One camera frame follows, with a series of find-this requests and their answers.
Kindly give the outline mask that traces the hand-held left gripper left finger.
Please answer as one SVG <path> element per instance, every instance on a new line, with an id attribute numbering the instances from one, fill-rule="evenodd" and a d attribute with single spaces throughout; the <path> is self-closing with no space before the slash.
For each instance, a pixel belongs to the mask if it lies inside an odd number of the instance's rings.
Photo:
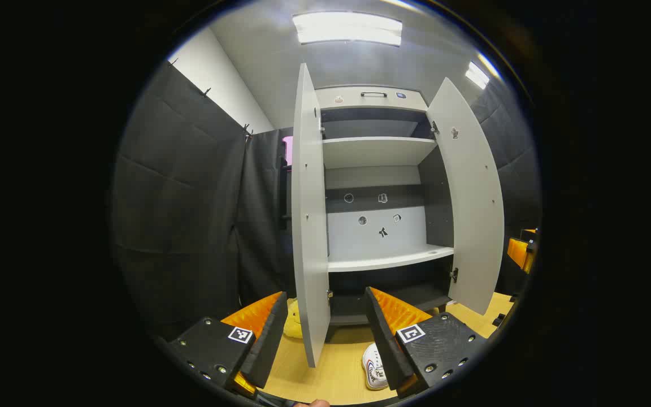
<path id="1" fill-rule="evenodd" d="M 168 352 L 212 386 L 256 396 L 266 386 L 288 315 L 280 291 L 223 319 L 204 317 L 168 343 Z"/>

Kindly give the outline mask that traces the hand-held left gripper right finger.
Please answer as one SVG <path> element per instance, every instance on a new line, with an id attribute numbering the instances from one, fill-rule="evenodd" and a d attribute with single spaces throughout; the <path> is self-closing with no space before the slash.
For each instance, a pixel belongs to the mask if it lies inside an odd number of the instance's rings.
<path id="1" fill-rule="evenodd" d="M 459 379 L 489 348 L 488 338 L 453 314 L 432 316 L 376 288 L 365 288 L 364 309 L 388 386 L 398 397 Z"/>

